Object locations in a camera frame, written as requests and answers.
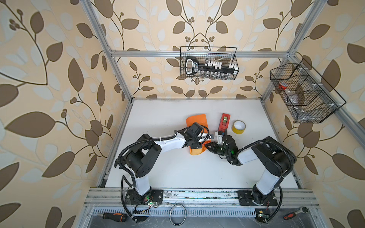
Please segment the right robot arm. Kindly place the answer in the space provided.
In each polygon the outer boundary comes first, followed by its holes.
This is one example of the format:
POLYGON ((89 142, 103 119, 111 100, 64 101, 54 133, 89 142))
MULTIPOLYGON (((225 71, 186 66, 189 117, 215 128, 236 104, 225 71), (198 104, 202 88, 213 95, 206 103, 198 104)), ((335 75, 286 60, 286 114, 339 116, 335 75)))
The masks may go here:
POLYGON ((222 144, 210 142, 205 145, 205 148, 213 154, 222 156, 234 166, 241 166, 255 160, 261 161, 265 170, 248 197, 257 205, 266 203, 272 192, 293 171, 297 161, 292 151, 270 136, 239 149, 235 140, 230 135, 225 135, 222 138, 222 144))

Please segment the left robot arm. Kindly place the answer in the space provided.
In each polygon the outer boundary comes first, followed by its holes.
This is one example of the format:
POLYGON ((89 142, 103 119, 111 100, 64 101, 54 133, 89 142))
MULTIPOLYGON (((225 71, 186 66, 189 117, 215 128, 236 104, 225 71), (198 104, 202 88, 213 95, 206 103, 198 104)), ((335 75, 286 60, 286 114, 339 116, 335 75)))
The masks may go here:
POLYGON ((201 149, 205 141, 210 139, 208 127, 197 122, 182 130, 175 130, 171 136, 153 138, 144 134, 119 153, 114 167, 127 172, 137 195, 144 197, 152 189, 148 174, 162 153, 185 147, 201 149))

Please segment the red tape dispenser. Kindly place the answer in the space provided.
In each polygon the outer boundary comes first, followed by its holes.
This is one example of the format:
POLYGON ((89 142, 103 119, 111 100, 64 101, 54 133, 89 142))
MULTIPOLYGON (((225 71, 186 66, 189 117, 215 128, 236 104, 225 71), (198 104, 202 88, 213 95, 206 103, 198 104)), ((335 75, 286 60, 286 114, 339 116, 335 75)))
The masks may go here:
POLYGON ((230 115, 223 113, 221 116, 218 132, 225 132, 229 127, 230 115))

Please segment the yellow tape roll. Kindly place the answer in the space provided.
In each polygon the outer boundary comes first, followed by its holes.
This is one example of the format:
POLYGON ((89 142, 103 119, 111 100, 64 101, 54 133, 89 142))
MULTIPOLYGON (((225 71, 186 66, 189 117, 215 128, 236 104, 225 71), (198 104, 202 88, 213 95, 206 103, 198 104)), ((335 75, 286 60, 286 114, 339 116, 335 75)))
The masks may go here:
POLYGON ((232 131, 237 135, 243 134, 245 129, 246 129, 246 124, 240 120, 236 120, 232 125, 232 131))

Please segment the black socket tool set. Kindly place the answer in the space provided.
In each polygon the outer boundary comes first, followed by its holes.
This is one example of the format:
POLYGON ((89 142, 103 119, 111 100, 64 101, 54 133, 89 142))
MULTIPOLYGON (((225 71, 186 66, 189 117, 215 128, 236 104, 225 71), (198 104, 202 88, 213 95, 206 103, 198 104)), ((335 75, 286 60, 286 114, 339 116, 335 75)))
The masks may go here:
POLYGON ((195 57, 187 57, 183 65, 183 69, 187 75, 195 75, 197 73, 217 73, 236 75, 239 72, 237 64, 230 63, 228 66, 224 66, 221 62, 209 61, 208 63, 200 63, 195 57))

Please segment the red capped item in basket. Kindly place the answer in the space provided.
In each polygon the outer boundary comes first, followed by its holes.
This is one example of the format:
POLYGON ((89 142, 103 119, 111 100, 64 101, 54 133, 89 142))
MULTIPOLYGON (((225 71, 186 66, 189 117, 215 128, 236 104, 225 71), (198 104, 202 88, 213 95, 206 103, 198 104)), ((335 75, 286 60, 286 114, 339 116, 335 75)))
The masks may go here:
POLYGON ((286 83, 286 82, 279 82, 279 84, 278 84, 278 90, 279 91, 285 91, 287 88, 288 88, 288 83, 286 83))

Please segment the orange black screwdriver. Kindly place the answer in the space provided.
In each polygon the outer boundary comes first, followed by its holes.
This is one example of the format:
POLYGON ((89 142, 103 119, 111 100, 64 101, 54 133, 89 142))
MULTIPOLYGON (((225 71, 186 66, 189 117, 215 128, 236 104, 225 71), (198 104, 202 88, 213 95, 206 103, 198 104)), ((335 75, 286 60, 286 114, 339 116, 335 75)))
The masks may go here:
POLYGON ((109 219, 115 222, 126 222, 128 219, 128 216, 126 214, 122 213, 104 213, 102 215, 103 219, 109 219))

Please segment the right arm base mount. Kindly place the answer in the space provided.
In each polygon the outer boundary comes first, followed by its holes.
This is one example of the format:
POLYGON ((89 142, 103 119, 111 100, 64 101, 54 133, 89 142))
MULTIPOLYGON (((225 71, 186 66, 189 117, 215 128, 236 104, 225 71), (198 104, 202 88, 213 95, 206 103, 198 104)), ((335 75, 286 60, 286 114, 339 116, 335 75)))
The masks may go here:
POLYGON ((259 190, 240 190, 237 195, 241 206, 278 206, 274 191, 263 195, 259 190))

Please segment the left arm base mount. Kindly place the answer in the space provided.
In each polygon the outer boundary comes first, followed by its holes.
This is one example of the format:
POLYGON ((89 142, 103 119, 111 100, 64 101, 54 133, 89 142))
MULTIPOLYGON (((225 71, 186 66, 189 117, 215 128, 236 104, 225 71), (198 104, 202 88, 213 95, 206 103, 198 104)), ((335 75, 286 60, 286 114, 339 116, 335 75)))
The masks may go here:
POLYGON ((125 200, 128 204, 131 205, 150 205, 150 206, 158 206, 163 202, 163 190, 160 189, 150 189, 144 195, 139 195, 137 190, 131 189, 127 191, 125 200))

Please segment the red handled ratchet wrench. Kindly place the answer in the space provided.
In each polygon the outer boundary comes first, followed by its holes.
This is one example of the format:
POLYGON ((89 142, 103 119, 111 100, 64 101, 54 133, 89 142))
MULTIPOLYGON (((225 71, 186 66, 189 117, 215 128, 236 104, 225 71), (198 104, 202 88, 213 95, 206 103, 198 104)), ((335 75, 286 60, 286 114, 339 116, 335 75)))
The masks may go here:
POLYGON ((283 219, 284 220, 290 220, 290 219, 293 219, 294 217, 296 217, 298 214, 301 214, 301 213, 308 213, 309 212, 309 209, 307 207, 300 207, 298 211, 296 212, 291 212, 291 213, 288 213, 286 214, 283 219))

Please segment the aluminium front rail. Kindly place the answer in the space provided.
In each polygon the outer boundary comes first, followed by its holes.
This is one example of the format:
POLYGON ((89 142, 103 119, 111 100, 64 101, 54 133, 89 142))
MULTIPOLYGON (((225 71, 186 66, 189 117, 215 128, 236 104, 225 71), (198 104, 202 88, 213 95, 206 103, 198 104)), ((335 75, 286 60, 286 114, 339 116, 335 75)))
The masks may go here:
MULTIPOLYGON (((261 207, 268 206, 241 206, 239 204, 237 191, 239 189, 179 189, 179 188, 165 188, 161 189, 163 193, 163 202, 160 206, 170 206, 172 204, 181 203, 185 206, 192 207, 261 207)), ((125 200, 127 190, 123 190, 123 197, 125 200)), ((309 209, 319 209, 319 203, 311 190, 305 189, 283 189, 282 194, 278 190, 274 191, 278 198, 278 204, 281 201, 281 208, 300 208, 307 207, 309 209)))

